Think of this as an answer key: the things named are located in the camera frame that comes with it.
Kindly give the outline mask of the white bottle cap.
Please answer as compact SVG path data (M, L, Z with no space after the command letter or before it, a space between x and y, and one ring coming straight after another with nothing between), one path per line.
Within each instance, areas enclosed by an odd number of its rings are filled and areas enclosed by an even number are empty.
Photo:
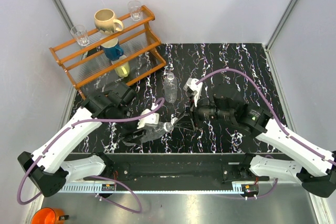
M174 123L172 122L165 122L164 125L163 125L163 128L166 132L170 132L170 131L173 131L174 129Z

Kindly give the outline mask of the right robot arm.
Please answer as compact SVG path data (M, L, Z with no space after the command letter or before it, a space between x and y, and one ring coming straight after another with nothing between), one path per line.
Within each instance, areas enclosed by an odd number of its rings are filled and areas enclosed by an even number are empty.
M322 198L335 191L335 152L310 143L277 122L270 110L245 102L233 88L217 87L207 104L201 103L202 84L197 79L188 79L184 90L190 103L181 117L190 121L193 130L200 129L205 121L215 121L270 144L291 158L286 161L247 153L223 176L224 182L268 177L297 183Z

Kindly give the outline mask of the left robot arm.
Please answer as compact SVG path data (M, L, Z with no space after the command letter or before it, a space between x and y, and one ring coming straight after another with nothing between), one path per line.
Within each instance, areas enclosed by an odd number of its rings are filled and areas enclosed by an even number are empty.
M115 178L114 162L104 153L92 153L87 158L67 162L65 159L91 132L102 125L102 120L122 119L127 131L136 127L128 107L137 98L135 90L122 83L104 92L88 96L66 125L46 144L32 153L23 151L17 158L39 193L50 197L66 183L99 176L103 180Z

